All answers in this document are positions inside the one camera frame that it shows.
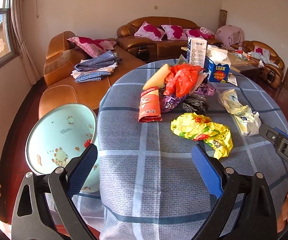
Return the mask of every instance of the red plastic bag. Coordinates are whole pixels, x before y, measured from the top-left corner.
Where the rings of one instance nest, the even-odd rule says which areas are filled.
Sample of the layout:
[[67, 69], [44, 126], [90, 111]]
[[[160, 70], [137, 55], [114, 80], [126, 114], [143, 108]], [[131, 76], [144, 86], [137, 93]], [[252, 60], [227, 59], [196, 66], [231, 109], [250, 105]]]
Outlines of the red plastic bag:
[[200, 66], [190, 64], [172, 67], [171, 72], [165, 78], [166, 88], [163, 94], [170, 96], [175, 93], [178, 98], [187, 95], [195, 87], [201, 69]]

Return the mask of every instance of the stack of folded cloth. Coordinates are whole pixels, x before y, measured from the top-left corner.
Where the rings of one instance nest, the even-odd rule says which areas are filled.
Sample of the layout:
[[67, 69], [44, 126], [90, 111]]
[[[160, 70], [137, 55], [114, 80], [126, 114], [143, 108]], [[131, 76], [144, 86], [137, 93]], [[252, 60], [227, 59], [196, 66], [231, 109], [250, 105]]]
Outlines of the stack of folded cloth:
[[75, 65], [71, 76], [79, 83], [101, 80], [102, 76], [113, 73], [117, 60], [117, 54], [109, 50], [96, 58], [81, 60], [81, 63]]

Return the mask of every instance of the white crumpled wrapper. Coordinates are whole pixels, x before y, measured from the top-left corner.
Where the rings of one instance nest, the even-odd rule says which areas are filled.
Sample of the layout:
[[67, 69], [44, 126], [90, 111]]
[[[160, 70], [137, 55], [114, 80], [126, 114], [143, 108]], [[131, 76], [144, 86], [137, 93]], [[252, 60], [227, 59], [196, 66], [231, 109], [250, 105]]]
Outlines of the white crumpled wrapper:
[[219, 103], [224, 106], [230, 114], [234, 115], [242, 135], [252, 136], [259, 134], [261, 125], [260, 114], [258, 112], [252, 112], [248, 105], [242, 106], [237, 99], [237, 94], [234, 89], [225, 90], [221, 93], [219, 95]]

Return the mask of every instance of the baseboard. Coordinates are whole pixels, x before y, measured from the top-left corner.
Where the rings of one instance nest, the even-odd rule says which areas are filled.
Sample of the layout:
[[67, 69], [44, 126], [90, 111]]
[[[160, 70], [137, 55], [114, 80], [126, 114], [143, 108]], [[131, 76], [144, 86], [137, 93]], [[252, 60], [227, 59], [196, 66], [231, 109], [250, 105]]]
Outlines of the baseboard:
[[23, 119], [23, 115], [27, 111], [27, 107], [30, 106], [32, 100], [34, 99], [34, 94], [43, 85], [45, 85], [45, 80], [42, 77], [39, 81], [37, 81], [36, 84], [32, 86], [31, 90], [26, 95], [25, 99], [23, 100], [19, 110], [17, 111], [13, 119], [12, 125], [8, 131], [8, 134], [4, 143], [4, 147], [3, 147], [3, 151], [1, 155], [1, 161], [0, 161], [0, 184], [2, 185], [1, 197], [0, 197], [0, 217], [6, 221], [7, 221], [7, 213], [6, 213], [6, 203], [5, 203], [5, 187], [3, 186], [5, 185], [5, 179], [6, 179], [5, 171], [8, 168], [8, 163], [9, 163], [9, 160], [8, 160], [9, 148], [10, 148], [12, 139], [14, 137], [17, 125]]

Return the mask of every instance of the blue gripper pad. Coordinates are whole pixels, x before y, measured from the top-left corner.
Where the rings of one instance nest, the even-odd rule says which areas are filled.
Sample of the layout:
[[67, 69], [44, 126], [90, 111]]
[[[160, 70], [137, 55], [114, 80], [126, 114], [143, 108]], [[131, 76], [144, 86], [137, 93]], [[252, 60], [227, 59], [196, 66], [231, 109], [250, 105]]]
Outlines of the blue gripper pad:
[[288, 138], [288, 134], [284, 133], [283, 131], [281, 131], [279, 128], [274, 128], [275, 131], [278, 131], [280, 134], [284, 135], [286, 138]]
[[208, 155], [199, 146], [194, 146], [191, 154], [195, 167], [200, 173], [208, 191], [217, 198], [220, 198], [223, 194], [221, 177], [208, 160]]
[[88, 147], [87, 149], [88, 152], [86, 153], [84, 158], [79, 161], [76, 168], [68, 177], [67, 194], [69, 198], [72, 198], [73, 195], [76, 195], [80, 192], [84, 182], [86, 181], [97, 160], [97, 147], [94, 144], [91, 144], [90, 147]]

